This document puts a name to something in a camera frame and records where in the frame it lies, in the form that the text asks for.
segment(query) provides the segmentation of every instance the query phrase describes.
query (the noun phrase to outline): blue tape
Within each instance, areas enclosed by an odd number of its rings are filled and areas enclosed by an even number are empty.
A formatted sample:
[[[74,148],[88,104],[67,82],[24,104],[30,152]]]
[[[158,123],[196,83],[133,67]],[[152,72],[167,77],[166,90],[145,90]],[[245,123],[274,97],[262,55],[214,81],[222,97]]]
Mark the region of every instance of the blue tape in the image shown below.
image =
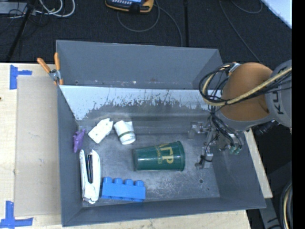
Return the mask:
[[[17,89],[17,76],[18,75],[32,75],[32,71],[22,70],[18,71],[18,68],[14,65],[10,65],[10,89]]]
[[[14,217],[14,203],[11,201],[5,202],[5,219],[1,219],[0,228],[14,229],[15,227],[31,226],[33,218],[15,219]]]

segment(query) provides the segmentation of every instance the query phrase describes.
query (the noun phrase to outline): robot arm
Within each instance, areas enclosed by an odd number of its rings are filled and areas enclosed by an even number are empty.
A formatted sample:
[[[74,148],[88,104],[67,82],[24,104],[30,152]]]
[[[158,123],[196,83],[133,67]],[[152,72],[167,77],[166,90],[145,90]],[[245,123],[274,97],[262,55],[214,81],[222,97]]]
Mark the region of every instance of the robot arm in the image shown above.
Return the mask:
[[[255,62],[228,64],[201,81],[199,88],[211,106],[211,114],[234,131],[246,131],[274,120],[291,128],[291,69],[291,60],[274,71]],[[207,94],[207,89],[212,78],[221,72],[226,72],[227,78],[221,99],[216,99]]]

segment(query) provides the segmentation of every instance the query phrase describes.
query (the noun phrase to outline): cardboard sheet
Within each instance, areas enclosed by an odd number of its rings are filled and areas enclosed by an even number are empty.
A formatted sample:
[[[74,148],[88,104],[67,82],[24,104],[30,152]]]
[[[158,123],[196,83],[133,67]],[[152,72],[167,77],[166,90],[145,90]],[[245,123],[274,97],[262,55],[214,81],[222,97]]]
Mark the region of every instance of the cardboard sheet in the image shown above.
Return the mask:
[[[60,214],[56,86],[18,76],[15,216]]]

